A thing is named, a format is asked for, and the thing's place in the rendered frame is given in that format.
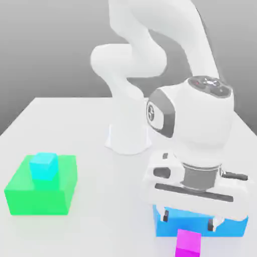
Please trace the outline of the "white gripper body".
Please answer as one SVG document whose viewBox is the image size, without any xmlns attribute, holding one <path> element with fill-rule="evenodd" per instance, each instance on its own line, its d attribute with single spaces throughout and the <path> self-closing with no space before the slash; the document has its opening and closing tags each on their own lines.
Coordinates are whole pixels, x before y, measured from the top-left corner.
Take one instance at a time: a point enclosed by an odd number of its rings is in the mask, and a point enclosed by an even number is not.
<svg viewBox="0 0 257 257">
<path fill-rule="evenodd" d="M 238 179 L 220 178 L 206 191 L 164 181 L 149 186 L 149 201 L 153 204 L 236 221 L 247 218 L 250 200 L 250 183 Z"/>
</svg>

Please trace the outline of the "small magenta cube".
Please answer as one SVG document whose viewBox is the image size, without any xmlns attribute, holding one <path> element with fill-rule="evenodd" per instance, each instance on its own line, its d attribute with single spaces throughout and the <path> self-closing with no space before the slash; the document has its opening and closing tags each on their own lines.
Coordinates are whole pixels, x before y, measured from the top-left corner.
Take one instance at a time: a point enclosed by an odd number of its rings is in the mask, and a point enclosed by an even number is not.
<svg viewBox="0 0 257 257">
<path fill-rule="evenodd" d="M 178 229 L 175 257 L 200 257 L 201 234 Z"/>
</svg>

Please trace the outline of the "small cyan cube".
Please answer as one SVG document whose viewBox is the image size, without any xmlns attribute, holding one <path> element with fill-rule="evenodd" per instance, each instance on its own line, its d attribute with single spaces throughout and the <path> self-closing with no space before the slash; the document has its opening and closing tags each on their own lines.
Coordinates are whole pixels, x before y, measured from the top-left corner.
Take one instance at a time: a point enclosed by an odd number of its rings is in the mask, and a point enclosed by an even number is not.
<svg viewBox="0 0 257 257">
<path fill-rule="evenodd" d="M 37 153 L 29 161 L 33 180 L 51 181 L 58 173 L 58 156 L 56 153 Z"/>
</svg>

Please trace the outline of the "large blue box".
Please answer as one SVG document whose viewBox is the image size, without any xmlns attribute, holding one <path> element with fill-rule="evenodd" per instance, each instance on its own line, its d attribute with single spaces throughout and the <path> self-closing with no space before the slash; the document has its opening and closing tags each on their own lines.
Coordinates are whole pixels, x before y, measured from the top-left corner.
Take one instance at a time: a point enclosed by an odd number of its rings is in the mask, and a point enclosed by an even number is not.
<svg viewBox="0 0 257 257">
<path fill-rule="evenodd" d="M 209 230 L 212 216 L 172 208 L 167 208 L 167 210 L 169 212 L 168 221 L 163 222 L 156 205 L 153 205 L 157 237 L 176 237 L 178 229 L 197 232 L 204 237 L 242 237 L 248 222 L 248 218 L 242 221 L 225 219 L 213 232 Z"/>
</svg>

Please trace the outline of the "large green box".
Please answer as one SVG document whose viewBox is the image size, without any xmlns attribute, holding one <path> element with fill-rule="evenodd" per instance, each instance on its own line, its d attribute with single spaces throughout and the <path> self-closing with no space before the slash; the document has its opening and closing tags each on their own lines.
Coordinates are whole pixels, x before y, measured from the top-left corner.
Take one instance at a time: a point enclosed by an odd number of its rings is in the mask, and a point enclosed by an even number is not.
<svg viewBox="0 0 257 257">
<path fill-rule="evenodd" d="M 74 155 L 59 155 L 59 171 L 51 181 L 33 180 L 27 155 L 4 189 L 11 215 L 67 215 L 77 184 Z"/>
</svg>

